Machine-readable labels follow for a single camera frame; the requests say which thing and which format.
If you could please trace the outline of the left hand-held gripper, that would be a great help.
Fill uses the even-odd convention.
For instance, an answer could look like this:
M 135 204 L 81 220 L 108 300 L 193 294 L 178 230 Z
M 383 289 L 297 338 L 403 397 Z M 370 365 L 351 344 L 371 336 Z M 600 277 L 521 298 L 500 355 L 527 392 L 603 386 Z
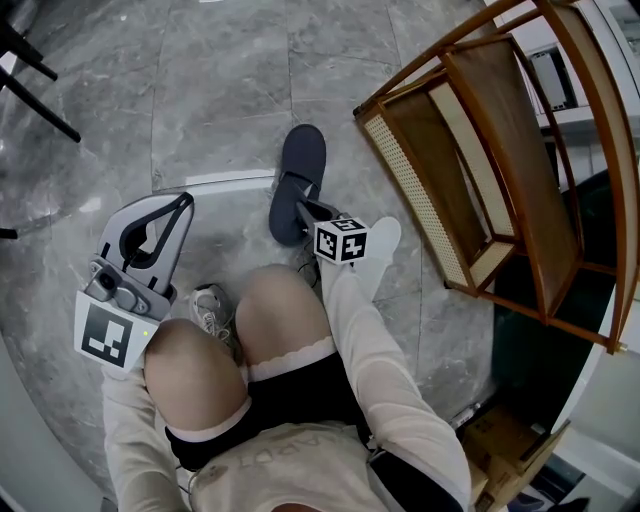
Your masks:
M 90 261 L 91 280 L 76 294 L 76 352 L 124 372 L 143 365 L 146 347 L 176 299 L 170 282 L 193 214 L 187 192 L 147 196 L 113 214 L 99 242 L 103 258 Z M 154 221 L 163 230 L 153 252 L 140 255 L 146 226 Z M 122 270 L 150 270 L 149 287 L 107 260 Z

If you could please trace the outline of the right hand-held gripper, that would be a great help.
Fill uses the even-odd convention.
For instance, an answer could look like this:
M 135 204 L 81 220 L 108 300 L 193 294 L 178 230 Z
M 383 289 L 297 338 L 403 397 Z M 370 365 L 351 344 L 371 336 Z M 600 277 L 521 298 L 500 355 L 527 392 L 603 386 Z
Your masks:
M 302 229 L 314 229 L 314 254 L 333 264 L 349 264 L 366 257 L 369 227 L 359 218 L 341 218 L 335 207 L 316 200 L 296 203 Z

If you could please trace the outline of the dark grey slipper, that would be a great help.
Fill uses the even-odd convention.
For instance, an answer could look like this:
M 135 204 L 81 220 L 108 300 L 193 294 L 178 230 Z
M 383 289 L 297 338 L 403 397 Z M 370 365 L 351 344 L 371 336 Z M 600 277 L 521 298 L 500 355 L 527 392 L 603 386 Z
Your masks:
M 286 136 L 281 168 L 271 208 L 269 229 L 281 245 L 292 247 L 305 238 L 297 220 L 297 203 L 317 200 L 326 166 L 326 143 L 321 131 L 311 124 L 300 124 Z

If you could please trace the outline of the white slipper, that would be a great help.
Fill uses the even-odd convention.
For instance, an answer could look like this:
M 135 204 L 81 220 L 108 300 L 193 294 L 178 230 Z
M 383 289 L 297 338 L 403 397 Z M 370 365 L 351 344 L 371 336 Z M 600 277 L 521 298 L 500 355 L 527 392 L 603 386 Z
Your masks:
M 365 297 L 373 301 L 401 239 L 401 225 L 394 217 L 379 219 L 368 235 L 367 256 L 354 264 Z

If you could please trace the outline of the person's right forearm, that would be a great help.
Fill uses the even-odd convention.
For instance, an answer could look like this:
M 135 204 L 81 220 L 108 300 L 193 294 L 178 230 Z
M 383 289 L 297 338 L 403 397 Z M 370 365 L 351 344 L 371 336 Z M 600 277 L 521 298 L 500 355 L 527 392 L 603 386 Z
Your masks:
M 320 264 L 323 302 L 356 401 L 380 442 L 451 436 L 425 402 L 403 351 L 347 266 Z

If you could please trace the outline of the person's left forearm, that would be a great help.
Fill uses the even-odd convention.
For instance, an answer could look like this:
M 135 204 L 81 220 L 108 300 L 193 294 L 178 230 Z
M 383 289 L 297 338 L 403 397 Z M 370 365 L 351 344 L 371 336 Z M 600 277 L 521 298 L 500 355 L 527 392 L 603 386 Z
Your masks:
M 174 459 L 156 428 L 142 370 L 102 372 L 104 448 L 119 512 L 180 510 Z

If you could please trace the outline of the grey left sneaker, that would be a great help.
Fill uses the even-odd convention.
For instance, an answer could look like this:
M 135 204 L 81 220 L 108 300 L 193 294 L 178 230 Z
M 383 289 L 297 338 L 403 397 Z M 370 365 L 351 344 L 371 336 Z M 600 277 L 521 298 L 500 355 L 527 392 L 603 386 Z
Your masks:
M 235 336 L 233 304 L 218 284 L 204 284 L 191 294 L 191 320 L 224 345 L 234 362 L 243 363 L 241 346 Z

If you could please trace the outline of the person's right leg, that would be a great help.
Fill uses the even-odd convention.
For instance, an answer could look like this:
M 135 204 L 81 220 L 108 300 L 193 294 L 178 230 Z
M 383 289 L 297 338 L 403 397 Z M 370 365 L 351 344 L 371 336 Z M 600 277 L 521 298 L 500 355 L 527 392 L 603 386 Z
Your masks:
M 235 326 L 249 378 L 249 426 L 339 422 L 369 435 L 325 308 L 301 275 L 283 265 L 255 270 Z

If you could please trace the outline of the person's leg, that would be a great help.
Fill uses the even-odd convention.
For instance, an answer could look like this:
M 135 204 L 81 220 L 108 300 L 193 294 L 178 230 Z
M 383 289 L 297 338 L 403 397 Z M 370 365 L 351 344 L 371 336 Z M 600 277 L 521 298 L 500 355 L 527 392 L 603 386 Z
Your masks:
M 235 326 L 249 378 L 249 426 L 339 422 L 369 435 L 325 308 L 301 275 L 283 265 L 255 270 Z
M 275 425 L 224 344 L 189 320 L 160 325 L 145 352 L 144 379 L 173 454 L 191 472 Z

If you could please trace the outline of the person's left leg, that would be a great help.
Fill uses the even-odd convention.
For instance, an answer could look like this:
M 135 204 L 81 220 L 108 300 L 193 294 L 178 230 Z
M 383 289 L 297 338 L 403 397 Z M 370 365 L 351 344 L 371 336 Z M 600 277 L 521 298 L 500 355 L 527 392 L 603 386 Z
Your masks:
M 275 425 L 224 344 L 189 320 L 160 325 L 145 352 L 144 379 L 173 454 L 191 472 Z

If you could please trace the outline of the wooden three-tier cart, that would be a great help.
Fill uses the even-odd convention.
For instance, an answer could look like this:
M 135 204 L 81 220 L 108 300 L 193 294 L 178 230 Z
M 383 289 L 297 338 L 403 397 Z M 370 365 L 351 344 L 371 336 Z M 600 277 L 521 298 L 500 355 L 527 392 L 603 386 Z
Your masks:
M 640 276 L 640 179 L 605 54 L 578 0 L 497 0 L 428 47 L 354 109 L 403 193 L 447 287 L 615 353 Z M 532 107 L 567 152 L 514 39 L 543 18 L 581 83 L 610 180 L 615 262 L 590 262 L 577 188 L 561 192 Z

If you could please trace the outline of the white curved fixture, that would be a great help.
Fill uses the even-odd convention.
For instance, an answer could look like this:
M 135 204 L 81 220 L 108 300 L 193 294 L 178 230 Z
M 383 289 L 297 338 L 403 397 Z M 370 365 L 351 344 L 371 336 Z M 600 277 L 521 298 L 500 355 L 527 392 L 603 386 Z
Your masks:
M 38 413 L 1 335 L 0 499 L 15 512 L 118 512 Z

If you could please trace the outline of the clear plastic bottle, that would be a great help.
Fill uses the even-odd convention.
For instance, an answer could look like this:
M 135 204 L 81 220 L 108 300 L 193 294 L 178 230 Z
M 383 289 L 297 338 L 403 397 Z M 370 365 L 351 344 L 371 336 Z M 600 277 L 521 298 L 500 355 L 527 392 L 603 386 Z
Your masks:
M 449 425 L 454 429 L 459 429 L 462 425 L 468 422 L 474 417 L 476 412 L 481 408 L 482 404 L 475 402 L 467 406 L 465 409 L 457 413 L 449 422 Z

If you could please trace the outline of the plain cardboard box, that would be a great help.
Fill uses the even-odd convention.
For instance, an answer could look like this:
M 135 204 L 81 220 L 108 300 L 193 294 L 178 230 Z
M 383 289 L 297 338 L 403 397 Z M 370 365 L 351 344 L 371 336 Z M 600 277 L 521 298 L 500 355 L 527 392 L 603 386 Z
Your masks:
M 465 427 L 463 448 L 482 470 L 488 470 L 490 462 L 497 460 L 522 474 L 561 438 L 568 426 L 565 421 L 550 433 L 538 424 L 523 423 L 509 409 L 496 405 Z

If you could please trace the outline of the labelled cardboard box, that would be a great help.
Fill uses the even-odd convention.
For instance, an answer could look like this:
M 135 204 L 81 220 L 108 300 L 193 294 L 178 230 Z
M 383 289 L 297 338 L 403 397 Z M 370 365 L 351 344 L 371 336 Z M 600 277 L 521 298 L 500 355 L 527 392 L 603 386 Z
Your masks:
M 499 512 L 526 485 L 523 476 L 500 457 L 469 460 L 474 512 Z

